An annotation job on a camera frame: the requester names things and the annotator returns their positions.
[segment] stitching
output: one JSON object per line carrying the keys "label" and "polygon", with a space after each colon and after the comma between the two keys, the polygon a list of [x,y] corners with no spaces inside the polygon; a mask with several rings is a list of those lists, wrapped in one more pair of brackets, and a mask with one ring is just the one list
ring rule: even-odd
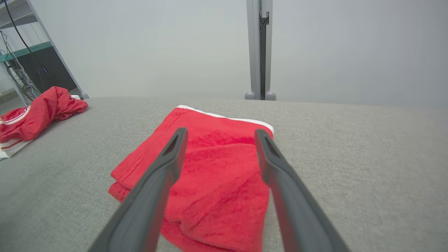
{"label": "stitching", "polygon": [[137,158],[135,161],[134,161],[134,163],[132,163],[129,167],[128,167],[128,169],[117,179],[117,181],[118,180],[120,180],[120,178],[122,178],[128,171],[129,171],[129,169],[138,161],[140,159],[140,157],[139,158]]}
{"label": "stitching", "polygon": [[121,191],[123,190],[123,188],[124,188],[124,186],[122,186],[121,187],[121,189],[120,189],[120,191],[118,192],[118,194],[117,194],[117,196],[116,196],[116,199],[117,200],[119,200],[119,198],[120,198],[120,193],[121,193]]}
{"label": "stitching", "polygon": [[[167,131],[168,131],[168,129],[171,127],[171,125],[175,122],[175,121],[177,121],[177,119],[179,119],[179,117],[181,116],[181,114],[182,113],[179,113],[178,115],[177,115],[177,117],[176,117],[176,119],[174,119],[171,123],[170,123],[170,125],[168,125],[167,126],[167,128],[165,129],[165,131],[162,133],[162,134],[160,134],[156,139],[154,139],[154,141],[152,141],[152,143],[151,144],[153,144],[157,139],[159,139],[159,137],[161,137],[163,134],[165,134]],[[126,176],[126,178],[124,178],[123,179],[123,182],[125,182],[125,180],[135,171],[135,169],[137,168],[137,166],[138,165],[136,165],[135,166],[135,168]]]}
{"label": "stitching", "polygon": [[123,195],[121,196],[121,201],[124,201],[124,199],[125,199],[125,194],[126,194],[126,192],[127,192],[126,189],[127,189],[127,188],[125,188],[125,190],[123,191]]}
{"label": "stitching", "polygon": [[[160,134],[154,141],[152,141],[152,143],[151,144],[153,144],[157,139],[159,139],[159,137],[161,137],[163,134],[165,134],[166,132],[167,132],[167,130],[169,129],[169,127],[177,120],[177,119],[179,119],[179,117],[181,116],[181,113],[179,113],[178,115],[177,115],[177,117],[176,117],[176,119],[174,119],[168,126],[167,126],[167,128],[165,129],[165,131],[162,133],[162,134]],[[119,181],[124,175],[126,175],[126,173],[128,173],[129,172],[129,170],[131,169],[131,167],[140,159],[140,158],[142,158],[141,156],[132,164],[132,165],[130,165],[129,167],[128,167],[128,169],[117,179],[117,181]],[[130,172],[130,174],[128,174],[127,176],[126,176],[126,178],[124,178],[123,179],[123,182],[135,171],[135,169],[137,168],[137,166],[138,165],[136,165],[135,166],[135,168]]]}
{"label": "stitching", "polygon": [[118,195],[118,200],[123,201],[123,195],[121,193]]}

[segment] metal shelf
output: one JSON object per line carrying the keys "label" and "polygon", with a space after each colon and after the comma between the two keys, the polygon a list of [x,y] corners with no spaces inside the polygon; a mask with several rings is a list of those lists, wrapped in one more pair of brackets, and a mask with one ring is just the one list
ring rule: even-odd
{"label": "metal shelf", "polygon": [[[16,26],[37,22],[26,0],[8,0],[8,8]],[[0,3],[0,29],[12,27],[13,23],[2,0]]]}

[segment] wire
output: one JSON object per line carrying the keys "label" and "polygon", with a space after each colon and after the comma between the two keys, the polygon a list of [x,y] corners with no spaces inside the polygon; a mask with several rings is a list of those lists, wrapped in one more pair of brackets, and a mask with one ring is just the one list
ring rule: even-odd
{"label": "wire", "polygon": [[[22,89],[22,88],[20,87],[20,84],[17,82],[17,80],[14,78],[13,74],[11,73],[11,70],[9,69],[10,66],[8,66],[8,64],[6,63],[6,61],[3,62],[3,63],[4,63],[4,65],[7,67],[6,71],[7,71],[8,74],[11,76],[11,78],[13,78],[13,81],[16,83],[17,87],[20,88],[20,89]],[[17,94],[18,94],[20,100],[22,100],[22,102],[23,102],[24,104],[26,104],[26,105],[30,105],[28,102],[25,101],[25,98],[23,98],[23,89],[22,89],[22,92],[17,92]]]}
{"label": "wire", "polygon": [[4,45],[6,46],[6,50],[8,51],[8,52],[6,53],[5,60],[9,60],[8,57],[9,57],[9,55],[11,54],[11,52],[9,51],[8,45],[7,45],[7,43],[6,43],[6,41],[8,41],[8,36],[7,36],[5,33],[3,33],[2,30],[0,30],[0,32],[1,32],[1,37],[3,38]]}
{"label": "wire", "polygon": [[28,47],[28,45],[25,43],[25,40],[23,40],[22,35],[20,35],[20,32],[19,32],[19,30],[17,29],[16,24],[14,23],[14,19],[13,19],[13,17],[11,16],[11,13],[9,12],[8,4],[6,3],[6,1],[7,1],[7,0],[3,0],[4,5],[5,5],[5,7],[6,7],[6,11],[8,12],[9,18],[11,19],[11,22],[13,23],[13,26],[14,26],[14,28],[16,29],[16,32],[17,32],[17,34],[19,35],[20,39],[22,40],[23,44],[26,46],[26,48],[28,48],[28,51],[30,51],[31,56],[33,57],[34,64],[36,64],[36,67],[37,67],[37,69],[38,69],[38,70],[37,70],[37,73],[39,74],[40,85],[42,86],[43,89],[45,89],[45,86],[43,85],[43,81],[42,81],[42,76],[40,76],[40,71],[39,71],[40,67],[37,65],[36,58],[34,58],[34,54],[33,54],[33,52],[32,52],[31,49]]}
{"label": "wire", "polygon": [[[26,74],[25,70],[23,69],[23,66],[20,64],[20,62],[18,61],[18,59],[17,59],[17,57],[14,55],[14,53],[11,52],[11,51],[9,50],[10,46],[9,46],[9,43],[8,43],[8,36],[7,36],[2,30],[0,30],[0,33],[2,34],[2,38],[3,38],[3,42],[5,43],[6,50],[9,52],[9,54],[11,54],[11,55],[13,56],[13,59],[15,60],[15,64],[17,64],[16,67],[20,67],[19,73],[21,73],[22,76],[20,77],[20,76],[18,75],[17,71],[14,70],[14,71],[16,72],[17,78],[19,78],[19,79],[17,80],[17,79],[15,79],[15,77],[10,73],[9,69],[10,69],[10,68],[13,68],[13,69],[14,69],[14,66],[11,65],[11,61],[9,61],[9,64],[10,64],[10,65],[6,65],[7,68],[8,68],[8,73],[9,73],[9,75],[13,78],[13,80],[16,82],[16,84],[18,85],[18,87],[22,90],[23,94],[26,95],[26,97],[27,97],[29,100],[33,101],[34,98],[36,98],[36,97],[38,96],[38,95],[36,95],[36,94],[34,93],[34,91],[36,91],[37,93],[39,93],[39,91],[36,90],[35,87],[34,87],[33,85],[30,85],[30,84],[29,84],[29,82],[31,81],[31,80],[30,80],[30,77]],[[31,92],[30,92],[30,95],[31,95],[31,96],[27,94],[27,91],[28,91],[29,89],[31,89]]]}

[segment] red towel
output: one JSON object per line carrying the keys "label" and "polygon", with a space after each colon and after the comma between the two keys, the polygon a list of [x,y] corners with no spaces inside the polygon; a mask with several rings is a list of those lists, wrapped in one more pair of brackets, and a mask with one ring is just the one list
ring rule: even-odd
{"label": "red towel", "polygon": [[262,128],[272,137],[264,122],[179,106],[112,171],[117,182],[109,193],[122,202],[179,127],[188,128],[188,144],[162,235],[187,252],[261,251],[269,187],[261,178],[254,134]]}
{"label": "red towel", "polygon": [[51,122],[68,119],[87,107],[85,101],[72,98],[67,89],[51,87],[30,106],[3,115],[0,118],[0,159],[20,151]]}

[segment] black cable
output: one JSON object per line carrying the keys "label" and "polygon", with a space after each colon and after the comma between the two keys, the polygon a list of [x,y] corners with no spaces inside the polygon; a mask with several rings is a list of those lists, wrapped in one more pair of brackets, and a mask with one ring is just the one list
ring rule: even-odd
{"label": "black cable", "polygon": [[20,84],[19,84],[19,82],[17,82],[17,81],[22,81],[22,80],[20,80],[20,79],[19,79],[19,80],[16,80],[16,79],[14,78],[13,74],[11,73],[11,69],[9,69],[9,68],[12,68],[12,66],[8,65],[6,61],[4,61],[3,64],[5,65],[5,67],[6,67],[6,71],[7,71],[8,74],[11,76],[12,80],[16,83],[17,87],[18,87],[19,89],[22,90],[22,92],[18,92],[18,95],[19,95],[20,99],[21,99],[25,104],[29,105],[29,103],[26,102],[25,99],[24,99],[24,97],[23,97],[23,94],[25,93],[24,90],[23,90],[23,87],[21,87]]}
{"label": "black cable", "polygon": [[33,52],[32,52],[31,49],[28,47],[28,45],[25,43],[25,41],[23,40],[22,35],[20,35],[20,32],[19,32],[19,30],[17,29],[16,24],[14,23],[14,19],[13,19],[13,17],[11,16],[11,13],[9,12],[8,4],[6,3],[6,1],[7,1],[7,0],[3,0],[4,5],[5,5],[5,7],[6,7],[6,11],[8,12],[9,18],[11,19],[11,22],[13,23],[13,26],[14,26],[14,28],[16,29],[16,32],[17,32],[17,34],[19,35],[20,39],[22,40],[23,44],[26,46],[26,48],[28,48],[28,51],[30,51],[30,53],[31,53],[31,57],[33,57],[34,64],[36,64],[36,67],[37,67],[37,69],[38,69],[38,70],[37,70],[37,73],[39,74],[40,85],[42,86],[43,89],[45,89],[45,87],[44,87],[44,85],[43,85],[43,81],[42,81],[42,76],[40,76],[40,71],[39,71],[40,68],[39,68],[39,66],[37,65],[36,58],[34,58],[34,54],[33,54]]}
{"label": "black cable", "polygon": [[6,50],[7,50],[5,59],[9,60],[8,57],[11,54],[11,51],[9,50],[8,44],[7,44],[8,36],[3,31],[0,30],[0,32],[1,32],[1,37],[3,38],[4,45],[6,46]]}
{"label": "black cable", "polygon": [[19,79],[17,80],[17,79],[15,79],[12,75],[11,75],[11,77],[12,77],[13,80],[15,80],[15,81],[20,81],[20,82],[22,82],[23,86],[20,86],[20,84],[19,84],[19,88],[22,90],[22,93],[23,93],[24,95],[26,95],[26,97],[28,97],[28,99],[30,99],[31,101],[34,101],[34,97],[32,97],[32,96],[33,96],[33,93],[31,93],[32,96],[29,96],[29,95],[26,93],[30,88],[32,88],[32,86],[30,86],[29,84],[25,84],[25,82],[23,81],[22,78],[19,78]]}

